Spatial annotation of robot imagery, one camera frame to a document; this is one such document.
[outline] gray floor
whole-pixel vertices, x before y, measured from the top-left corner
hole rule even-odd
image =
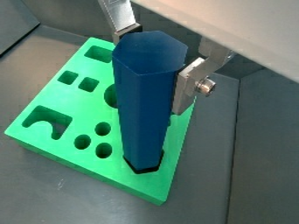
[[[299,85],[263,70],[241,79],[228,224],[299,220]]]
[[[22,149],[2,134],[85,38],[40,26],[0,59],[0,223],[223,224],[239,81],[199,96],[169,198],[155,206]]]
[[[14,42],[38,25],[21,0],[1,0],[0,3],[0,57]]]

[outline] green shape sorter board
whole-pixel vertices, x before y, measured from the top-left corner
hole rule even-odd
[[[180,116],[171,116],[159,171],[135,174],[123,159],[113,48],[107,41],[88,39],[4,133],[28,150],[161,205],[192,107]]]

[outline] metal bracket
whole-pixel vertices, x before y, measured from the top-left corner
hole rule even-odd
[[[129,0],[97,0],[112,30],[113,43],[117,44],[129,32],[140,32],[141,25],[136,22]]]
[[[172,112],[176,115],[180,115],[192,105],[196,91],[205,96],[211,95],[216,83],[209,79],[209,75],[235,56],[235,53],[227,47],[207,38],[201,38],[200,40],[199,51],[208,58],[197,58],[177,74],[172,98]]]

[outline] square hole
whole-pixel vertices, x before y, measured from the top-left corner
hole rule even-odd
[[[78,75],[70,71],[65,71],[60,78],[58,81],[66,85],[70,85],[70,83],[77,79]]]
[[[78,88],[88,92],[92,92],[94,90],[97,84],[98,84],[97,80],[93,80],[89,77],[85,77],[84,80],[81,81],[81,83],[78,84]]]
[[[109,63],[112,60],[112,52],[108,49],[94,45],[88,49],[84,56],[93,60],[103,61],[105,63]]]

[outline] blue block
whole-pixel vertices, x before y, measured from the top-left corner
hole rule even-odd
[[[127,34],[112,52],[124,158],[136,171],[160,162],[185,53],[187,45],[160,31]]]

